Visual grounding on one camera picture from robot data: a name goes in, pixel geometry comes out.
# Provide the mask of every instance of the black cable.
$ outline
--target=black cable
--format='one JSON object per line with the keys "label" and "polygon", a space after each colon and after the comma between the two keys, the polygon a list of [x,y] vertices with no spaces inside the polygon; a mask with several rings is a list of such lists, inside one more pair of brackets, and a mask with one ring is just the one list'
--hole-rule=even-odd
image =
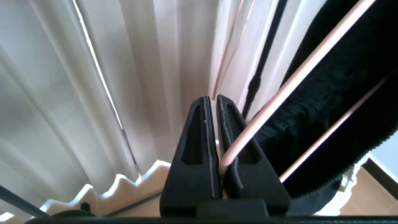
{"label": "black cable", "polygon": [[244,107],[243,107],[243,111],[242,111],[242,116],[244,119],[247,118],[251,104],[253,103],[257,92],[259,91],[260,83],[261,83],[261,74],[264,69],[264,66],[266,65],[269,51],[271,50],[271,46],[272,46],[272,43],[274,42],[275,35],[278,30],[280,21],[282,20],[282,16],[285,11],[286,4],[287,4],[287,0],[279,0],[278,5],[276,7],[275,15],[274,15],[274,18],[272,18],[271,26],[269,28],[268,36],[266,39],[266,43],[264,44],[264,48],[263,48],[261,56],[260,56],[259,65],[257,66],[257,70],[256,70],[253,78],[251,79],[249,87],[248,87],[248,94],[246,95],[246,102],[244,103]]}
{"label": "black cable", "polygon": [[132,209],[132,208],[134,208],[134,207],[136,207],[138,205],[142,205],[143,203],[149,202],[150,200],[153,200],[153,199],[155,199],[157,197],[160,197],[160,195],[162,195],[162,192],[161,193],[157,193],[155,195],[152,195],[150,197],[147,197],[144,200],[141,200],[139,202],[133,203],[133,204],[128,205],[128,206],[126,206],[124,208],[121,208],[119,210],[116,210],[115,212],[109,213],[109,214],[105,215],[105,217],[112,217],[112,216],[118,215],[118,214],[120,214],[122,212],[125,212],[127,210],[130,210],[130,209]]}
{"label": "black cable", "polygon": [[0,185],[0,199],[9,203],[10,205],[13,205],[22,211],[31,214],[33,217],[36,218],[43,218],[43,217],[48,217],[50,216],[49,214],[41,211],[39,208],[36,206],[32,205],[28,201],[24,200],[20,196],[12,193],[5,187]]}

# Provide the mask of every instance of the white curtain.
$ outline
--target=white curtain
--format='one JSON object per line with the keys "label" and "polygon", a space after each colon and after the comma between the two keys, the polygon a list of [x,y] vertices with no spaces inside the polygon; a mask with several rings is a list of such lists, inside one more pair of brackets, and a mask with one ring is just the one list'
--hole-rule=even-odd
{"label": "white curtain", "polygon": [[[288,1],[251,116],[279,88],[324,1]],[[239,3],[0,1],[0,184],[40,207],[171,162],[191,102],[213,93]],[[277,3],[254,0],[239,45],[251,0],[238,15],[221,93],[239,109]],[[0,211],[29,217],[3,201]]]}

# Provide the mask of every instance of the black fur fabric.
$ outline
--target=black fur fabric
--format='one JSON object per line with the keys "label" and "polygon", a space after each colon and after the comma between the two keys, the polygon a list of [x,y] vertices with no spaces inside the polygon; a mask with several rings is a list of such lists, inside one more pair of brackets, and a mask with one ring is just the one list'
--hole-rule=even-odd
{"label": "black fur fabric", "polygon": [[[308,29],[285,81],[355,3],[325,3]],[[262,150],[281,175],[390,74],[379,91],[284,182],[292,198],[301,200],[331,185],[397,130],[397,12],[398,1],[376,1],[256,134]]]}

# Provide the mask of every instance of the thin pink wire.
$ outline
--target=thin pink wire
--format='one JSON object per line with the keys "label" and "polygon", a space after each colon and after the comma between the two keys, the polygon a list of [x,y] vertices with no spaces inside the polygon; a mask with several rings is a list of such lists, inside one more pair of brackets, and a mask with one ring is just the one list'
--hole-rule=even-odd
{"label": "thin pink wire", "polygon": [[236,47],[235,47],[234,51],[232,52],[231,58],[229,59],[229,62],[228,62],[227,65],[226,65],[224,75],[222,75],[222,76],[220,77],[220,82],[219,82],[218,85],[216,86],[216,95],[217,95],[217,93],[219,92],[219,90],[220,90],[220,88],[221,88],[221,84],[222,84],[223,81],[224,81],[224,78],[225,78],[225,76],[226,76],[226,72],[227,72],[228,69],[229,69],[229,65],[231,65],[232,59],[234,58],[235,53],[236,53],[236,51],[238,50],[239,45],[241,44],[241,41],[242,41],[242,38],[243,38],[243,34],[244,34],[244,30],[246,29],[246,24],[247,24],[247,22],[248,22],[248,20],[249,20],[250,13],[251,13],[251,10],[252,10],[252,8],[253,8],[253,4],[254,4],[254,0],[251,2],[250,9],[249,9],[249,12],[248,12],[248,16],[246,17],[246,20],[244,21],[244,25],[243,25],[243,29],[242,29],[241,36],[240,36],[240,38],[239,38],[239,42],[236,44]]}
{"label": "thin pink wire", "polygon": [[296,89],[300,82],[311,72],[318,62],[329,52],[329,50],[342,38],[351,26],[365,13],[375,0],[359,0],[355,6],[345,15],[337,26],[325,37],[321,44],[308,56],[303,64],[293,73],[280,90],[260,110],[257,116],[238,136],[232,146],[226,151],[220,161],[219,173],[224,176],[228,166],[235,157],[250,141],[261,126]]}
{"label": "thin pink wire", "polygon": [[243,5],[243,0],[241,0],[241,3],[239,4],[238,10],[236,11],[234,20],[232,22],[231,31],[229,32],[229,39],[228,39],[228,42],[226,43],[225,48],[224,48],[223,58],[221,59],[220,67],[218,68],[218,73],[217,73],[217,77],[216,77],[216,83],[215,83],[214,89],[213,89],[213,96],[211,97],[213,100],[216,98],[216,88],[217,88],[218,83],[220,81],[221,71],[222,71],[222,69],[224,67],[226,53],[227,53],[228,48],[229,48],[229,43],[231,42],[231,39],[232,39],[232,34],[234,32],[236,19],[238,18],[238,15],[239,15],[239,12],[241,11],[242,5]]}
{"label": "thin pink wire", "polygon": [[279,180],[283,183],[285,180],[293,174],[293,172],[299,168],[303,162],[311,156],[315,150],[318,149],[326,139],[331,136],[339,127],[342,125],[375,91],[377,91],[380,86],[382,86],[388,77],[381,80],[377,85],[375,85],[371,90],[369,90],[358,102],[354,104],[336,123],[332,125],[311,147],[309,147],[304,154],[300,156],[280,177]]}

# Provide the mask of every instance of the floor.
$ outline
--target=floor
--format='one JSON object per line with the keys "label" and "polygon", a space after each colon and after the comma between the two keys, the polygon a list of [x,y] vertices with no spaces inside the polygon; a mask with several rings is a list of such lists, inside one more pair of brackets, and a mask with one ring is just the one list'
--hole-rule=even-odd
{"label": "floor", "polygon": [[[107,198],[89,190],[81,202],[89,202],[91,212],[103,216],[146,197],[162,191],[169,168],[158,167],[154,173],[138,187],[128,180],[121,179],[115,193]],[[348,203],[340,210],[341,215],[398,215],[398,201],[389,194],[366,170],[361,168],[357,174],[358,183],[354,186]],[[72,207],[64,203],[50,206],[47,213],[54,214],[64,210],[79,209],[81,202]],[[120,213],[117,217],[159,217],[159,198]],[[22,220],[13,217],[4,224],[20,224]]]}

